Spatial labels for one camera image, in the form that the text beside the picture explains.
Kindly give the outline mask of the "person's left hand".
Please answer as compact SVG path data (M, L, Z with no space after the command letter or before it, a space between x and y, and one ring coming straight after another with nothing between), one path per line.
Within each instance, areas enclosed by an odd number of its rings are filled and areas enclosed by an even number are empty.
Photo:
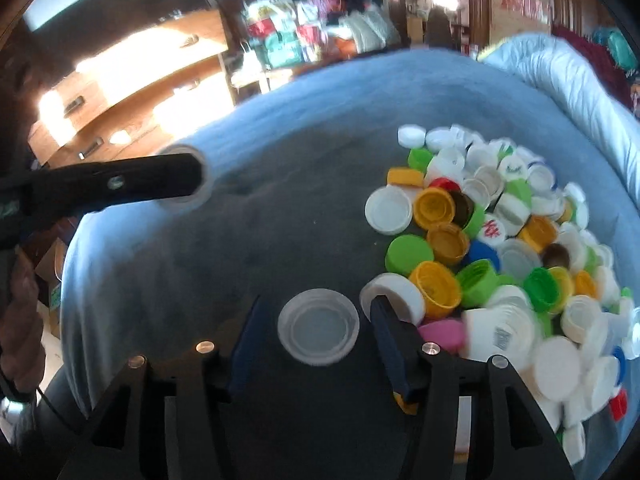
M11 401L27 403L35 397L46 370L43 319L32 263L20 248L9 255L11 273L1 280L2 286L8 285L8 301L1 307L1 390Z

